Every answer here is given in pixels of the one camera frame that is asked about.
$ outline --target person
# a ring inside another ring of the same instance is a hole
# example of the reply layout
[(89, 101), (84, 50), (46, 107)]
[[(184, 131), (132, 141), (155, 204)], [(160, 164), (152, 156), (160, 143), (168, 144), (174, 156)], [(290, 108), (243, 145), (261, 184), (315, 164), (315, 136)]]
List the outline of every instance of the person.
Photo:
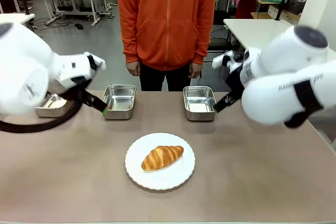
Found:
[(215, 0), (118, 0), (126, 67), (142, 91), (182, 91), (207, 56)]

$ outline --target chair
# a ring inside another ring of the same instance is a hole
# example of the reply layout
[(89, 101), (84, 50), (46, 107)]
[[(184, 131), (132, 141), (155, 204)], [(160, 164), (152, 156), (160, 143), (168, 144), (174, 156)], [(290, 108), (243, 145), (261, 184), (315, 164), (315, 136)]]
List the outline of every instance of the chair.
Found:
[[(224, 26), (224, 19), (230, 18), (229, 14), (224, 10), (215, 10), (214, 12), (214, 22), (213, 25)], [(210, 43), (208, 46), (208, 52), (225, 52), (226, 50), (232, 50), (232, 45), (227, 38), (210, 38)]]

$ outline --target plate rim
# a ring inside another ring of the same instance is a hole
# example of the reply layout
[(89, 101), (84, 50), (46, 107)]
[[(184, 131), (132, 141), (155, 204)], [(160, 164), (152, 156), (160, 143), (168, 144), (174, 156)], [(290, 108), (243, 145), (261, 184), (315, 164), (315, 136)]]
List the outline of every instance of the plate rim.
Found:
[[(127, 157), (127, 153), (129, 151), (129, 149), (132, 147), (132, 145), (139, 139), (141, 139), (142, 137), (145, 137), (145, 136), (148, 136), (148, 135), (152, 135), (152, 134), (160, 134), (160, 133), (163, 133), (163, 134), (168, 134), (168, 135), (173, 135), (173, 136), (176, 136), (178, 138), (180, 138), (181, 140), (183, 140), (191, 149), (192, 153), (193, 153), (193, 162), (194, 162), (194, 167), (193, 167), (193, 170), (191, 171), (191, 173), (189, 174), (188, 178), (186, 178), (183, 182), (181, 182), (180, 184), (176, 185), (176, 186), (173, 186), (173, 187), (167, 187), (167, 188), (161, 188), (161, 189), (158, 189), (158, 188), (151, 188), (151, 187), (148, 187), (148, 186), (144, 186), (144, 185), (141, 185), (139, 184), (138, 182), (136, 182), (133, 177), (129, 174), (128, 170), (127, 170), (127, 167), (126, 167), (126, 157)], [(125, 170), (126, 170), (126, 173), (127, 175), (132, 179), (133, 182), (135, 182), (137, 185), (139, 186), (142, 186), (143, 188), (146, 188), (146, 189), (149, 189), (149, 190), (155, 190), (155, 191), (165, 191), (165, 190), (170, 190), (170, 189), (173, 189), (173, 188), (176, 188), (176, 187), (179, 187), (180, 185), (184, 184), (193, 174), (194, 174), (194, 171), (195, 171), (195, 165), (196, 165), (196, 158), (195, 158), (195, 153), (194, 153), (194, 150), (191, 148), (191, 146), (189, 145), (189, 143), (181, 138), (180, 136), (177, 136), (177, 135), (174, 135), (174, 134), (171, 134), (171, 133), (165, 133), (165, 132), (155, 132), (155, 133), (149, 133), (149, 134), (146, 134), (144, 136), (142, 136), (140, 138), (138, 138), (137, 140), (135, 140), (127, 149), (126, 151), (126, 155), (125, 155), (125, 159), (124, 159), (124, 166), (125, 166)]]

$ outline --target black pants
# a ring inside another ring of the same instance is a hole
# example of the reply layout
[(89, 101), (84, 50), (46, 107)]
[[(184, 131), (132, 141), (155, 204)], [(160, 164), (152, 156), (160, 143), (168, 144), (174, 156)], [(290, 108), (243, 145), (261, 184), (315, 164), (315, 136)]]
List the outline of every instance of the black pants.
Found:
[(161, 71), (140, 63), (140, 82), (142, 91), (161, 91), (164, 77), (169, 91), (182, 91), (190, 86), (189, 64), (169, 71)]

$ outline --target hand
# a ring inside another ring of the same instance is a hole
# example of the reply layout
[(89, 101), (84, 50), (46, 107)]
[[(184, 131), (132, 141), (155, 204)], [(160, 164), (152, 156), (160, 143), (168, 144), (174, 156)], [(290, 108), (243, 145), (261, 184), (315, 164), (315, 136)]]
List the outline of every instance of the hand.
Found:
[(126, 68), (131, 75), (133, 76), (140, 75), (140, 62), (139, 61), (126, 63)]
[(196, 63), (191, 63), (189, 66), (189, 78), (197, 78), (200, 73), (202, 72), (203, 65), (202, 64), (196, 64)]

